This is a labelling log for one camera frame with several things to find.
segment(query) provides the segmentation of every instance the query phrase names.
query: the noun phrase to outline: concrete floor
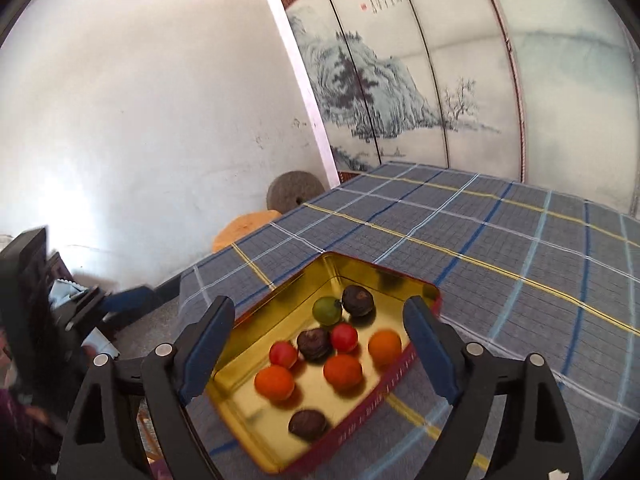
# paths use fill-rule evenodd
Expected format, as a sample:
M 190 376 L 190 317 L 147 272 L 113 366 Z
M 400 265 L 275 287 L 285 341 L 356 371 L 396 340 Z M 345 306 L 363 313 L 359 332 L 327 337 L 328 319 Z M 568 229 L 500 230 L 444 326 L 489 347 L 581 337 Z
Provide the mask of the concrete floor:
M 113 344 L 120 351 L 120 359 L 142 357 L 160 343 L 172 343 L 178 298 L 165 303 L 145 317 L 117 333 Z

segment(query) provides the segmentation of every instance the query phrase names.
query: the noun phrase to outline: table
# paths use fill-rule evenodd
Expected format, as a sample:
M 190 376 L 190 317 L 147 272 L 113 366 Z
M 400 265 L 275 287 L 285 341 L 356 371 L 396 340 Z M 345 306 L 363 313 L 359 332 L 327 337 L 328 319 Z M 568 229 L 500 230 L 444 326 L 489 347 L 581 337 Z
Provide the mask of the table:
M 431 166 L 388 163 L 306 203 L 186 270 L 177 331 L 218 294 L 242 314 L 332 250 L 440 287 L 443 320 L 494 354 L 546 357 L 599 478 L 640 412 L 640 223 L 558 192 Z M 469 478 L 482 478 L 504 400 L 497 398 Z M 189 407 L 226 479 L 266 478 L 207 399 Z M 408 373 L 315 479 L 413 479 L 449 409 L 422 367 Z

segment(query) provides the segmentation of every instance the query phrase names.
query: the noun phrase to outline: yellow stripe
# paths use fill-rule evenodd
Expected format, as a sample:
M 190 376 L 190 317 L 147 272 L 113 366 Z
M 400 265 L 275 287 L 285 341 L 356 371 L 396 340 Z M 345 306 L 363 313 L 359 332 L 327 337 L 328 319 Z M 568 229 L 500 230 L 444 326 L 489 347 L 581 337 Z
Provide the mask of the yellow stripe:
M 401 180 L 403 182 L 409 182 L 411 184 L 420 184 L 422 186 L 429 186 L 429 187 L 436 187 L 438 189 L 446 189 L 448 191 L 459 191 L 459 189 L 457 187 L 453 187 L 453 186 L 444 186 L 443 184 L 435 184 L 434 182 L 423 182 L 420 180 L 412 180 L 410 178 L 404 178 L 404 177 L 391 177 L 391 176 L 382 176 L 382 175 L 375 175 L 375 174 L 370 174 L 370 173 L 363 173 L 366 176 L 370 176 L 371 178 L 381 178 L 383 180 Z M 492 198 L 494 200 L 500 200 L 500 197 L 497 195 L 494 195 L 492 193 L 481 193 L 479 191 L 471 191 L 468 189 L 464 189 L 462 190 L 462 193 L 464 194 L 468 194 L 468 195 L 473 195 L 473 196 L 482 196 L 484 198 Z M 518 207 L 523 207 L 524 209 L 529 209 L 531 211 L 537 211 L 539 213 L 542 213 L 544 211 L 544 209 L 542 209 L 541 207 L 535 206 L 535 205 L 531 205 L 531 204 L 526 204 L 524 202 L 518 202 L 517 200 L 509 200 L 507 198 L 503 198 L 502 201 L 505 204 L 511 204 L 511 205 L 515 205 Z M 569 215 L 563 215 L 562 213 L 556 213 L 554 211 L 547 211 L 546 214 L 548 214 L 549 216 L 555 216 L 556 218 L 561 218 L 562 220 L 567 220 L 569 222 L 575 222 L 577 224 L 580 225 L 588 225 L 590 228 L 592 229 L 596 229 L 596 231 L 600 231 L 603 234 L 606 234 L 607 236 L 610 236 L 612 238 L 615 238 L 616 240 L 620 240 L 620 241 L 627 241 L 630 245 L 633 245 L 635 247 L 640 248 L 640 244 L 636 244 L 635 242 L 632 242 L 631 240 L 625 240 L 624 237 L 617 235 L 615 233 L 612 233 L 611 231 L 607 231 L 606 229 L 603 229 L 602 227 L 597 227 L 593 224 L 587 224 L 584 222 L 584 220 L 582 220 L 582 218 L 576 218 L 574 216 L 569 216 Z
M 239 256 L 240 256 L 240 257 L 241 257 L 241 258 L 246 262 L 246 264 L 247 264 L 249 267 L 251 267 L 251 270 L 252 270 L 253 272 L 255 272 L 256 276 L 258 276 L 258 278 L 260 278 L 261 280 L 263 280 L 263 281 L 264 281 L 264 283 L 266 283 L 266 284 L 269 286 L 269 288 L 270 288 L 271 290 L 275 290 L 276 286 L 275 286 L 275 285 L 273 285 L 273 282 L 272 282 L 269 278 L 267 278 L 267 276 L 265 275 L 265 273 L 264 273 L 264 272 L 262 272 L 262 271 L 258 268 L 258 266 L 257 266 L 256 264 L 254 264 L 254 263 L 249 259 L 249 257 L 248 257 L 246 254 L 244 254 L 244 253 L 242 252 L 242 250 L 240 249 L 240 247 L 238 247 L 236 244 L 231 244 L 231 246 L 236 250 L 236 253 L 238 253 L 238 255 L 239 255 Z
M 386 396 L 386 402 L 414 426 L 416 426 L 417 428 L 424 428 L 425 433 L 429 435 L 429 437 L 431 437 L 433 440 L 437 440 L 440 437 L 442 431 L 439 428 L 436 428 L 435 426 L 429 424 L 426 420 L 424 420 L 424 417 L 420 415 L 420 413 L 409 408 L 394 394 L 388 394 L 388 396 Z M 474 465 L 476 467 L 479 467 L 482 471 L 486 471 L 487 469 L 489 469 L 489 459 L 484 455 L 477 453 L 476 457 L 474 458 Z
M 347 220 L 350 220 L 352 222 L 356 222 L 358 224 L 366 225 L 366 226 L 371 227 L 373 229 L 377 229 L 379 231 L 388 233 L 390 235 L 397 236 L 399 238 L 404 238 L 404 235 L 402 233 L 399 233 L 399 232 L 396 232 L 396 231 L 392 231 L 391 229 L 380 227 L 379 225 L 375 225 L 375 224 L 372 224 L 370 222 L 363 222 L 362 220 L 359 220 L 359 219 L 354 218 L 352 216 L 348 216 L 348 215 L 345 215 L 343 213 L 338 213 L 338 212 L 335 212 L 335 211 L 331 211 L 329 209 L 325 209 L 325 208 L 319 207 L 317 205 L 308 204 L 308 203 L 305 203 L 305 205 L 310 207 L 311 209 L 316 209 L 316 210 L 321 211 L 323 213 L 336 215 L 336 216 L 339 216 L 341 218 L 345 218 Z M 511 272 L 509 270 L 501 269 L 500 267 L 495 267 L 492 264 L 488 264 L 487 262 L 483 262 L 482 260 L 476 260 L 475 258 L 472 258 L 471 256 L 466 256 L 466 254 L 460 254 L 460 253 L 457 253 L 455 251 L 451 251 L 451 250 L 449 250 L 447 248 L 440 247 L 440 246 L 435 245 L 435 244 L 430 244 L 429 242 L 425 242 L 424 240 L 418 240 L 418 238 L 413 238 L 413 237 L 409 236 L 406 239 L 410 240 L 410 241 L 412 241 L 414 243 L 417 243 L 417 244 L 420 244 L 420 245 L 424 245 L 425 247 L 428 247 L 430 249 L 434 249 L 436 251 L 440 251 L 442 253 L 448 254 L 449 256 L 452 256 L 452 257 L 455 257 L 455 258 L 459 258 L 459 259 L 464 260 L 464 261 L 466 261 L 466 262 L 468 262 L 470 264 L 474 264 L 475 266 L 482 267 L 484 269 L 493 270 L 493 271 L 498 272 L 499 274 L 501 274 L 503 276 L 507 276 L 508 278 L 512 278 L 514 280 L 522 280 L 523 282 L 528 283 L 529 285 L 531 285 L 531 286 L 533 286 L 533 287 L 535 287 L 535 288 L 537 288 L 539 290 L 544 290 L 545 292 L 548 292 L 549 294 L 553 294 L 557 298 L 561 298 L 562 300 L 567 300 L 567 301 L 573 303 L 574 305 L 577 305 L 580 308 L 583 308 L 584 310 L 586 310 L 590 314 L 593 314 L 594 316 L 597 316 L 600 319 L 603 319 L 604 321 L 607 321 L 607 322 L 611 323 L 612 325 L 615 325 L 618 328 L 621 328 L 622 330 L 625 330 L 626 332 L 630 332 L 630 333 L 632 333 L 634 335 L 640 336 L 640 330 L 636 329 L 635 327 L 633 327 L 631 325 L 628 325 L 627 323 L 624 323 L 624 322 L 620 321 L 619 319 L 611 317 L 608 314 L 605 314 L 604 312 L 599 311 L 597 308 L 594 308 L 591 305 L 588 305 L 588 304 L 584 303 L 583 301 L 580 301 L 580 300 L 574 298 L 573 296 L 570 296 L 569 294 L 565 294 L 564 292 L 561 292 L 560 290 L 556 290 L 554 288 L 551 288 L 550 286 L 544 285 L 543 283 L 535 282 L 534 280 L 530 280 L 529 278 L 526 278 L 524 276 L 520 276 L 519 274 L 515 274 L 514 272 Z

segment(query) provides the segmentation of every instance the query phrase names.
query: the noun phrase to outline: cherry tomato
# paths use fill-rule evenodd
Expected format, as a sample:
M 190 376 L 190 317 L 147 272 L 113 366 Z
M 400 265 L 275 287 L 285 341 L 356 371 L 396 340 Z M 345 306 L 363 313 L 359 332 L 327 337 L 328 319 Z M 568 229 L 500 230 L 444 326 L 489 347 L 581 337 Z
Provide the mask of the cherry tomato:
M 351 352 L 358 345 L 358 331 L 348 323 L 340 323 L 331 330 L 331 344 L 338 352 Z
M 269 350 L 272 365 L 291 368 L 298 360 L 298 350 L 289 341 L 276 341 Z

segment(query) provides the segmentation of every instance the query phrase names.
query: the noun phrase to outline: brown nut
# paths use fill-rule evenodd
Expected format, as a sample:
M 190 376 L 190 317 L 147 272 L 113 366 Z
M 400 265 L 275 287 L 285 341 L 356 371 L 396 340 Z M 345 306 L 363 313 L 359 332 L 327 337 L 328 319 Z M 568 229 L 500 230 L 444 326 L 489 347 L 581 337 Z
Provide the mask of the brown nut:
M 366 316 L 373 310 L 373 296 L 359 285 L 349 285 L 342 292 L 342 307 L 352 316 Z
M 324 434 L 328 426 L 326 417 L 318 410 L 299 410 L 289 421 L 289 433 L 313 442 Z
M 322 328 L 300 332 L 296 343 L 300 353 L 311 362 L 322 360 L 334 350 L 331 346 L 331 336 Z

